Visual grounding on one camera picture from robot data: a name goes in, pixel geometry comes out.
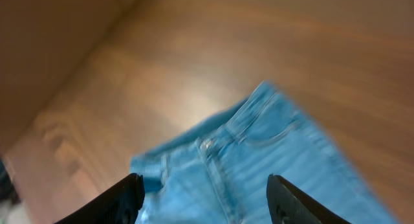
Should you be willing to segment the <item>light blue denim jeans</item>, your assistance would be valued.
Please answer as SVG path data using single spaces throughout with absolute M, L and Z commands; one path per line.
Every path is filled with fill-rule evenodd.
M 236 106 L 134 157 L 144 178 L 138 223 L 270 223 L 269 175 L 281 175 L 350 223 L 394 223 L 335 143 L 268 83 Z

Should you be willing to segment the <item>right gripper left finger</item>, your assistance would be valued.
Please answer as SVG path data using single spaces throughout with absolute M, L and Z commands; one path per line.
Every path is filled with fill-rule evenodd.
M 132 173 L 56 224 L 134 224 L 144 198 L 143 177 Z

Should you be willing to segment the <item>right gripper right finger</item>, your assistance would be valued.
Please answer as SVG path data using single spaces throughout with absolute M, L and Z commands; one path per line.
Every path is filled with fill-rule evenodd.
M 269 175 L 267 201 L 273 224 L 350 224 L 281 175 Z

